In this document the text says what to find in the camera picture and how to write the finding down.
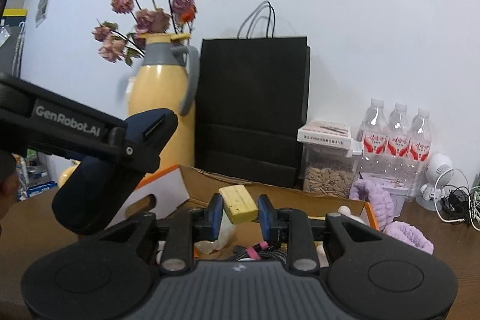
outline bag handle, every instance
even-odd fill
[[[175,57],[188,55],[185,63],[185,69],[187,70],[188,83],[185,95],[180,102],[180,108],[178,114],[182,117],[186,116],[194,102],[197,95],[198,79],[200,77],[200,60],[198,59],[198,50],[191,45],[181,45],[171,48],[172,54]]]
[[[248,27],[247,34],[245,36],[245,38],[249,38],[248,35],[250,34],[250,31],[253,32],[252,27],[254,28],[254,24],[256,25],[256,23],[259,21],[259,19],[257,19],[258,15],[263,10],[265,10],[266,8],[268,8],[268,23],[267,23],[267,29],[266,29],[265,37],[268,38],[268,29],[270,28],[270,19],[272,17],[272,13],[273,13],[273,27],[272,27],[272,38],[273,38],[273,35],[275,33],[275,24],[277,22],[277,17],[275,16],[275,9],[273,8],[272,4],[269,1],[263,1],[255,8],[255,10],[253,10],[253,12],[250,13],[250,15],[241,24],[241,26],[240,26],[240,28],[237,32],[237,38],[238,39],[240,38],[240,34],[241,34],[244,26],[253,17],[251,22],[250,22],[250,26]]]

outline yellow sponge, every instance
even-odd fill
[[[258,208],[244,185],[222,187],[223,209],[232,224],[255,220]]]

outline dried flower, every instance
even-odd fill
[[[134,8],[133,0],[112,0],[112,10],[119,14],[128,14]]]
[[[141,49],[142,51],[145,50],[146,40],[141,38],[137,33],[135,33],[132,37],[133,42],[137,46],[137,48]]]
[[[137,25],[135,31],[143,33],[164,33],[170,26],[170,16],[163,9],[156,11],[142,9],[136,12]]]
[[[97,26],[92,32],[93,36],[95,37],[95,40],[97,41],[104,41],[109,36],[110,33],[111,33],[111,30],[107,26]]]
[[[181,15],[191,10],[192,7],[195,7],[194,0],[172,0],[172,11],[174,14]]]
[[[105,41],[103,41],[103,45],[98,50],[98,53],[105,60],[116,63],[117,60],[121,60],[121,57],[123,57],[125,45],[125,40],[118,39],[113,34],[109,34]]]
[[[177,18],[178,24],[183,25],[186,23],[193,22],[195,19],[195,14],[197,12],[197,9],[195,6],[192,6],[190,10],[187,10],[186,12],[180,14],[180,16]]]

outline circular pad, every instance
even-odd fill
[[[79,260],[59,269],[55,277],[57,285],[71,293],[90,293],[109,283],[112,272],[98,262]]]
[[[445,263],[392,238],[351,242],[327,285],[347,312],[371,320],[443,318],[458,288]]]
[[[417,266],[400,260],[385,260],[375,263],[368,270],[370,281],[387,292],[404,293],[419,287],[423,272]]]
[[[151,285],[149,266],[131,248],[80,241],[30,266],[23,275],[22,296],[41,319],[106,320],[133,310]]]

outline pink dried rose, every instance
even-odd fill
[[[112,10],[119,14],[128,14],[134,8],[133,0],[112,0]]]
[[[125,45],[125,40],[118,40],[113,34],[110,34],[105,41],[103,41],[103,45],[98,50],[98,53],[105,60],[116,63],[117,60],[121,60],[121,57],[124,56],[123,50],[125,49]]]
[[[193,7],[195,7],[194,0],[172,0],[172,11],[174,14],[181,15],[190,11]]]
[[[92,32],[93,36],[95,37],[95,40],[97,41],[104,41],[109,36],[110,33],[111,33],[111,30],[107,26],[97,26]]]
[[[135,18],[137,34],[144,33],[165,33],[170,26],[170,15],[164,13],[163,9],[147,10],[142,9],[136,12]]]

